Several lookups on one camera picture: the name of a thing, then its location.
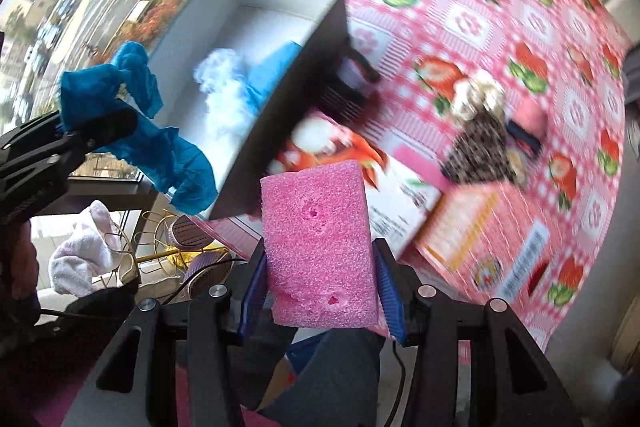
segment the sponge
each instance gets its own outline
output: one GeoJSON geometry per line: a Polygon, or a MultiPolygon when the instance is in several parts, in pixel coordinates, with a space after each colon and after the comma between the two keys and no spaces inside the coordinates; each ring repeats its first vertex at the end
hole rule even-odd
{"type": "Polygon", "coordinates": [[[378,323],[369,214],[356,160],[261,180],[262,225],[276,324],[378,323]]]}

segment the hand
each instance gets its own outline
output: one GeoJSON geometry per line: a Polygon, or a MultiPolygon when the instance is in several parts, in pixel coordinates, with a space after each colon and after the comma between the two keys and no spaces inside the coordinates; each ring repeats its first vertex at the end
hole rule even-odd
{"type": "Polygon", "coordinates": [[[40,266],[36,248],[31,242],[31,223],[27,221],[19,229],[9,231],[7,257],[11,267],[11,296],[26,299],[36,291],[40,266]]]}

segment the screw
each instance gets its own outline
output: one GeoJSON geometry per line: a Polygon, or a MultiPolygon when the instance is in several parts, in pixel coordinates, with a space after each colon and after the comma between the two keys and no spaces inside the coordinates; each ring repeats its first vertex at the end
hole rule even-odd
{"type": "Polygon", "coordinates": [[[147,297],[146,299],[142,299],[142,301],[140,301],[140,304],[138,304],[138,308],[140,308],[143,312],[149,312],[155,307],[156,300],[149,297],[147,297]]]}
{"type": "Polygon", "coordinates": [[[438,293],[438,291],[430,284],[423,284],[418,288],[418,295],[420,297],[424,297],[425,299],[431,299],[431,297],[435,297],[436,293],[438,293]]]}
{"type": "Polygon", "coordinates": [[[502,299],[491,299],[489,301],[489,306],[494,312],[498,312],[498,313],[506,311],[507,309],[507,303],[502,299]]]}
{"type": "Polygon", "coordinates": [[[209,288],[209,295],[212,297],[222,297],[226,294],[226,286],[223,284],[215,284],[209,288]]]}

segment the pink tablecloth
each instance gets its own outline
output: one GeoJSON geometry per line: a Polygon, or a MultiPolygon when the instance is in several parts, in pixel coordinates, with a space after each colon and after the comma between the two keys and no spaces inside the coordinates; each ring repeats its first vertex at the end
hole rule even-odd
{"type": "MultiPolygon", "coordinates": [[[[425,60],[443,71],[489,71],[506,90],[508,114],[532,96],[548,112],[527,194],[559,220],[564,245],[520,314],[544,348],[593,265],[613,211],[624,125],[620,67],[630,41],[597,0],[347,0],[347,6],[354,46],[384,78],[382,109],[360,129],[372,142],[404,142],[446,157],[459,133],[447,118],[453,81],[421,80],[415,65],[425,60]]],[[[247,217],[201,225],[245,254],[261,232],[247,217]]]]}

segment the leg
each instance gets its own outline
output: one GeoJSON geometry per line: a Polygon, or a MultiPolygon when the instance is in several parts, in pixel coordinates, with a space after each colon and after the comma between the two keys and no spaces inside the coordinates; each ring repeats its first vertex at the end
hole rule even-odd
{"type": "Polygon", "coordinates": [[[380,349],[369,330],[332,330],[290,389],[262,414],[282,427],[375,427],[380,349]]]}

